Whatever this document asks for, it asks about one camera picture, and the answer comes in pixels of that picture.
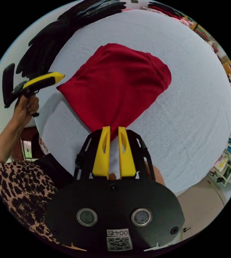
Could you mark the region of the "person's right hand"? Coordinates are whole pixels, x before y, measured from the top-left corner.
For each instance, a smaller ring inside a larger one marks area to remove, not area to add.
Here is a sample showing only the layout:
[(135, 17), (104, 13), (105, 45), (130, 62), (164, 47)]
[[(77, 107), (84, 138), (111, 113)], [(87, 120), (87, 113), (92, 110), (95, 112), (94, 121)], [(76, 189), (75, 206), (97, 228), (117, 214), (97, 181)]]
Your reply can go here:
[[(148, 177), (149, 179), (151, 179), (151, 176), (150, 176), (150, 170), (149, 170), (149, 166), (148, 166), (148, 163), (147, 161), (145, 161), (145, 165), (146, 165), (146, 169), (147, 169), (147, 174), (148, 174)], [(153, 171), (154, 171), (154, 176), (155, 176), (155, 180), (157, 183), (159, 184), (162, 184), (164, 186), (166, 186), (165, 182), (164, 182), (164, 179), (159, 171), (159, 169), (153, 165)]]

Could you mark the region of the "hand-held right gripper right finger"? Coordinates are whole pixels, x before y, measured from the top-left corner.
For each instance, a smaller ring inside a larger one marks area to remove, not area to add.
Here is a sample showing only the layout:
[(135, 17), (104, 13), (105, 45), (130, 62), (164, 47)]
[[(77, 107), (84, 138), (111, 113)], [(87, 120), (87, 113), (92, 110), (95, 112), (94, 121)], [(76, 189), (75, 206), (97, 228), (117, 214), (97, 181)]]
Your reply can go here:
[(135, 178), (136, 169), (125, 127), (118, 127), (120, 179)]

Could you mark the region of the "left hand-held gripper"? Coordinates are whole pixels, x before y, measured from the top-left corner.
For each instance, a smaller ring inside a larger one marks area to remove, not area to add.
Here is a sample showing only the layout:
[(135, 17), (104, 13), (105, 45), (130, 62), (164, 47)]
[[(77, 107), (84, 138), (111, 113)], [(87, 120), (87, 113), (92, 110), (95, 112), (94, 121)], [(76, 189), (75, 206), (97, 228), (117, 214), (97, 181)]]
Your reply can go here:
[(20, 99), (22, 95), (24, 95), (26, 98), (32, 95), (36, 95), (40, 90), (57, 84), (63, 80), (64, 77), (65, 75), (62, 73), (51, 72), (31, 79), (24, 84), (21, 83), (11, 92), (10, 104), (13, 103), (16, 99)]

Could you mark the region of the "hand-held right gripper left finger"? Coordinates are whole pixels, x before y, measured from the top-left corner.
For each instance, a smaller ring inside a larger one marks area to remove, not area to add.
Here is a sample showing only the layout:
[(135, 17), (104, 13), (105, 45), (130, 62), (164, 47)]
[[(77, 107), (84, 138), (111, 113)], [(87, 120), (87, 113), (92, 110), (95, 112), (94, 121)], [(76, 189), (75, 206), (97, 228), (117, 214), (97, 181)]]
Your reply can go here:
[(103, 177), (109, 179), (110, 136), (110, 126), (103, 127), (92, 170), (94, 177)]

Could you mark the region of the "person's left hand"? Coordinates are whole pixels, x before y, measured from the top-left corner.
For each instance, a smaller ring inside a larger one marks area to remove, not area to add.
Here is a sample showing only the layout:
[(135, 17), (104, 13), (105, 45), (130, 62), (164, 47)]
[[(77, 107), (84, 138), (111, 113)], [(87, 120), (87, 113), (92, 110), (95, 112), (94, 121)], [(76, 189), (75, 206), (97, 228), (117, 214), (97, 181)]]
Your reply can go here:
[(17, 101), (12, 121), (16, 128), (24, 128), (32, 119), (32, 115), (35, 114), (39, 109), (39, 99), (36, 95), (32, 95), (26, 98), (24, 95)]

